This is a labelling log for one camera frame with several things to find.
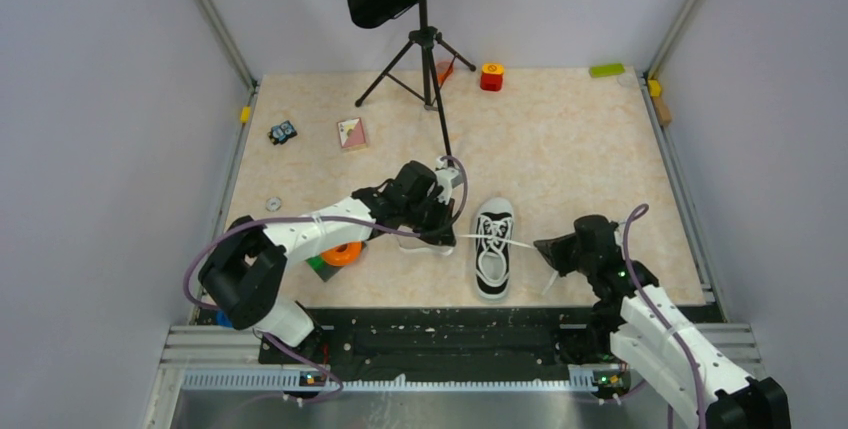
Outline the black white sneaker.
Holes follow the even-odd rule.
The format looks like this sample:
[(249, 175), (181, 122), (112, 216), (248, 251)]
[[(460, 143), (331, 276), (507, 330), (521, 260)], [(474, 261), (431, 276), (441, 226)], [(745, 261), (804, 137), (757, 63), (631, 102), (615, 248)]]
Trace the black white sneaker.
[(480, 206), (473, 218), (472, 232), (460, 235), (472, 243), (472, 282), (483, 301), (495, 303), (506, 297), (510, 283), (511, 249), (539, 250), (535, 245), (514, 240), (515, 226), (511, 202), (503, 197), (494, 197)]

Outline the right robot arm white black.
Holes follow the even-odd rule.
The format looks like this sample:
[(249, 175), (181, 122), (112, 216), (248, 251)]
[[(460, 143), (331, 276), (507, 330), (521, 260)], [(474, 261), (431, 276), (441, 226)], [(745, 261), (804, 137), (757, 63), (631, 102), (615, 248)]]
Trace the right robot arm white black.
[(726, 357), (632, 258), (630, 229), (646, 209), (637, 207), (624, 223), (583, 216), (571, 233), (534, 241), (558, 276), (581, 274), (598, 299), (585, 328), (559, 343), (560, 358), (570, 365), (627, 364), (689, 428), (790, 427), (782, 386)]

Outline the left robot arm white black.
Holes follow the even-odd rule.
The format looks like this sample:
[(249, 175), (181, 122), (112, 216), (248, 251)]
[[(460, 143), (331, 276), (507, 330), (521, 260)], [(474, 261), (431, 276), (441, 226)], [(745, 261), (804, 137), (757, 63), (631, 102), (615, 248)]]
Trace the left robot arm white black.
[(225, 314), (235, 330), (268, 333), (297, 362), (319, 353), (313, 318), (280, 294), (286, 269), (339, 246), (386, 234), (431, 246), (452, 246), (453, 226), (464, 209), (455, 189), (466, 189), (462, 163), (443, 156), (437, 168), (405, 163), (376, 187), (358, 189), (341, 201), (296, 217), (254, 220), (245, 216), (214, 239), (187, 271), (211, 297), (208, 309)]

